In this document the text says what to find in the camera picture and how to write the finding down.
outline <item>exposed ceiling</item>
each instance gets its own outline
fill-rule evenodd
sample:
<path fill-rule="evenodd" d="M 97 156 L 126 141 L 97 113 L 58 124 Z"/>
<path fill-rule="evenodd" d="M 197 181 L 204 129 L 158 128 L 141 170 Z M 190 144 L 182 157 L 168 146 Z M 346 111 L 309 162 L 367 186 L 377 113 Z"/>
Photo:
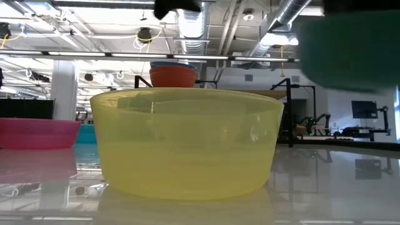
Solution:
<path fill-rule="evenodd" d="M 98 7 L 57 7 L 62 11 L 62 16 L 39 16 L 32 17 L 32 10 L 40 15 L 40 7 L 26 9 L 23 2 L 12 2 L 3 0 L 0 2 L 0 22 L 10 24 L 11 38 L 16 38 L 21 32 L 21 25 L 26 28 L 25 34 L 14 41 L 6 41 L 3 49 L 26 49 L 39 51 L 91 51 L 91 52 L 121 52 L 121 53 L 172 53 L 181 54 L 181 42 L 174 38 L 179 37 L 179 28 L 175 12 L 170 12 L 163 20 L 159 21 L 153 16 L 153 10 L 148 4 L 143 4 L 145 9 L 109 9 Z M 207 22 L 207 53 L 216 54 L 221 36 L 224 30 L 224 21 L 231 1 L 217 0 L 211 3 Z M 314 1 L 304 10 L 304 14 L 316 15 L 320 12 L 320 1 Z M 254 19 L 245 21 L 243 12 L 234 13 L 240 17 L 235 38 L 229 47 L 228 54 L 233 52 L 245 52 L 250 50 L 259 39 L 259 26 L 263 17 L 276 10 L 279 0 L 245 0 L 244 8 L 253 9 Z M 315 19 L 314 16 L 299 16 L 293 22 L 293 31 L 296 32 L 304 20 Z M 151 28 L 152 36 L 158 38 L 152 40 L 150 45 L 143 48 L 135 43 L 136 33 L 140 27 Z M 295 46 L 284 46 L 283 57 L 293 58 Z M 281 57 L 280 48 L 270 48 L 268 54 L 273 57 Z M 102 72 L 114 75 L 114 84 L 118 86 L 132 86 L 134 75 L 142 75 L 149 80 L 148 62 L 121 62 L 121 61 L 77 61 L 81 69 L 80 83 L 85 85 L 104 84 L 101 81 L 87 82 L 84 80 L 85 73 Z M 26 76 L 26 69 L 36 71 L 51 78 L 53 70 L 52 59 L 21 59 L 0 58 L 0 67 L 3 68 L 5 84 L 35 84 L 41 81 L 32 81 Z M 122 71 L 124 77 L 116 77 Z M 45 96 L 49 88 L 27 87 L 28 91 Z M 80 89 L 78 94 L 85 97 L 107 91 L 107 89 Z"/>

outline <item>ductwork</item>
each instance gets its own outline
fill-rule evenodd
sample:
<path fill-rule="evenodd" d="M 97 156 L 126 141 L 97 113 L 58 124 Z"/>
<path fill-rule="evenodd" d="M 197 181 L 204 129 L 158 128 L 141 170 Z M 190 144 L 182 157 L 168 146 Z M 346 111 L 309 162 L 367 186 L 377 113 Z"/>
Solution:
<path fill-rule="evenodd" d="M 272 42 L 270 39 L 276 37 L 276 34 L 272 32 L 288 33 L 291 30 L 291 23 L 310 2 L 311 0 L 282 0 L 279 4 L 279 9 L 265 17 L 261 24 L 263 36 L 249 52 L 248 56 L 263 57 L 271 47 Z"/>
<path fill-rule="evenodd" d="M 181 38 L 192 39 L 190 41 L 181 41 L 182 51 L 184 54 L 204 55 L 206 53 L 206 37 L 208 2 L 201 3 L 201 12 L 192 12 L 178 9 L 178 26 Z M 197 67 L 197 73 L 201 73 L 201 63 L 190 62 Z"/>

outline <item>pink bowl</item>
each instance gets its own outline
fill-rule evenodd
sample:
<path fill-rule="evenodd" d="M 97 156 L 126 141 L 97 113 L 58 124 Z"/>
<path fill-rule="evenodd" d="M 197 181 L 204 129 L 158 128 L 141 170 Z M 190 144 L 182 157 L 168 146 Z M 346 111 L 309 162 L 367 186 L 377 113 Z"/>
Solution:
<path fill-rule="evenodd" d="M 0 150 L 0 183 L 41 183 L 77 173 L 72 149 Z"/>
<path fill-rule="evenodd" d="M 0 118 L 0 146 L 8 149 L 71 148 L 79 121 Z"/>

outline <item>stacked bowls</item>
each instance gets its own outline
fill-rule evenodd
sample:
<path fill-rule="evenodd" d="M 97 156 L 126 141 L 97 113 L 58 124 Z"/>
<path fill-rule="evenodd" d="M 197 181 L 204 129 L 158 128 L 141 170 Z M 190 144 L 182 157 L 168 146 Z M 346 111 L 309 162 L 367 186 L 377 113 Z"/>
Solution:
<path fill-rule="evenodd" d="M 155 88 L 193 88 L 196 67 L 178 62 L 151 62 L 150 80 Z"/>

